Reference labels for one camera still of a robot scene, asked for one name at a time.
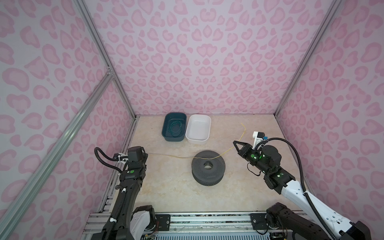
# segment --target perforated disc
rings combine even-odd
[[[220,154],[214,151],[206,150],[199,152],[192,160],[192,175],[195,180],[204,186],[213,186],[218,184],[224,176],[225,162]]]

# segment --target white plastic bin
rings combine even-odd
[[[211,129],[211,118],[207,115],[190,116],[185,137],[193,144],[206,144]]]

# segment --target patterned wallpaper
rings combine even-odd
[[[136,114],[273,113],[331,0],[87,0]]]
[[[10,239],[78,239],[112,171],[97,161],[93,149],[98,146],[109,156],[120,152],[130,123],[111,83]]]
[[[71,0],[0,3],[0,217],[106,73]]]
[[[346,1],[278,117],[316,196],[384,236],[384,3]]]

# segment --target plastic tray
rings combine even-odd
[[[211,118],[207,115],[194,114],[188,120],[185,136],[193,144],[206,144],[211,129]]]
[[[169,142],[180,142],[185,136],[186,123],[187,116],[184,113],[168,113],[164,119],[161,135]]]

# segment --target pink wall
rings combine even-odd
[[[136,114],[273,113],[331,0],[87,0]]]
[[[105,75],[70,0],[0,3],[0,217]]]
[[[384,4],[349,0],[278,121],[315,194],[384,236]]]
[[[111,83],[37,195],[10,239],[77,239],[96,212],[112,169],[99,163],[95,146],[121,151],[131,121]]]

